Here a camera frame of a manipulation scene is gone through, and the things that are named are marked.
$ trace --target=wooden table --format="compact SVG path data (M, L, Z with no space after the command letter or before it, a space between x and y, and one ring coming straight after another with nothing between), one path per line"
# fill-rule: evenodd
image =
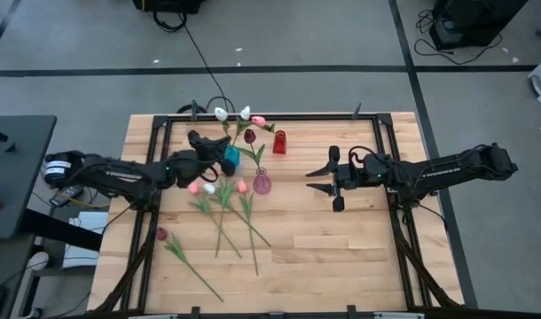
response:
M392 118L401 159L425 160L415 114L392 113ZM152 115L131 117L123 160L145 162L152 120ZM352 146L366 145L374 149L371 123L275 123L277 129L286 132L287 155L273 154L273 135L255 130L255 146L267 145L261 166L267 168L272 180L271 192L255 195L254 199L253 225L272 245L269 248L255 237L260 275L255 275L245 223L232 213L224 216L223 228L243 258L225 242L219 257L215 258L216 226L189 205L192 196L187 190L170 188L162 194L159 225L177 235L189 262L224 302L176 256L156 243L147 314L188 314L193 306L201 307L202 313L341 312L346 311L347 305L356 305L358 311L406 309L384 188L344 191L346 209L343 213L333 213L331 198L305 186L305 183L331 182L331 176L304 176L324 166L330 145L340 146L340 163L347 162L345 154ZM171 132L170 152L190 147L186 138L190 129L210 138L223 136L218 122L177 123ZM156 159L160 156L160 145L157 145ZM242 138L237 145L246 147ZM236 177L244 177L250 184L255 177L255 163L242 155L233 180L237 180ZM233 204L240 207L237 199ZM426 198L422 204L439 211L436 198ZM114 200L109 219L126 206L123 199ZM444 290L461 303L459 280L442 220L421 208L413 212L427 269ZM143 223L141 240L148 228L147 218L150 216ZM108 228L88 309L103 301L125 270L134 222L135 213L128 212ZM409 269L412 269L411 280L419 304L418 281L410 265ZM140 276L140 272L137 273L133 281L130 307L137 305Z

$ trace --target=table leg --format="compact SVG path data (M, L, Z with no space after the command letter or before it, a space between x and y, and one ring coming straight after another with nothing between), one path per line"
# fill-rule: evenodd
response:
M70 225L30 209L24 213L20 229L40 237L58 240L96 252L101 246L102 237L98 233Z

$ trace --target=red vase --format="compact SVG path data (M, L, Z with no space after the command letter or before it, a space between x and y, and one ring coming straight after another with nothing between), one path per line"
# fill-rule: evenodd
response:
M271 191L272 182L271 179L267 176L267 170L263 167L256 169L256 177L253 180L253 189L257 194L267 194Z
M286 154L286 133L283 130L277 131L274 135L272 152L275 154Z

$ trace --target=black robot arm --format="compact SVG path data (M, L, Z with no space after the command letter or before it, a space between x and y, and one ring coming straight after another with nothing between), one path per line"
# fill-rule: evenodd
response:
M219 163L226 175L233 175L235 167L223 158L231 138L216 141L200 137L197 132L188 133L193 150L174 152L163 161L140 164L125 160L104 158L97 154L78 151L60 152L46 156L44 180L51 188L71 185L88 186L108 197L123 196L135 210L150 211L157 191L176 184L187 187L207 169Z
M356 149L369 154L360 159ZM341 189L385 185L389 192L397 194L399 206L412 206L427 194L474 179L504 181L517 171L507 151L497 144L477 145L458 154L426 160L418 163L396 161L387 155L356 146L349 151L349 163L338 164L340 149L331 146L328 164L308 177L333 174L332 184L308 184L309 187L335 196L334 212L344 207Z

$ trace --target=blue object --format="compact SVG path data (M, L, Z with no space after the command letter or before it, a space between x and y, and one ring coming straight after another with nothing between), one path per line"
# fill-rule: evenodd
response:
M240 156L237 147L231 145L227 146L224 157L226 160L228 159L231 163L233 163L235 167L239 165Z

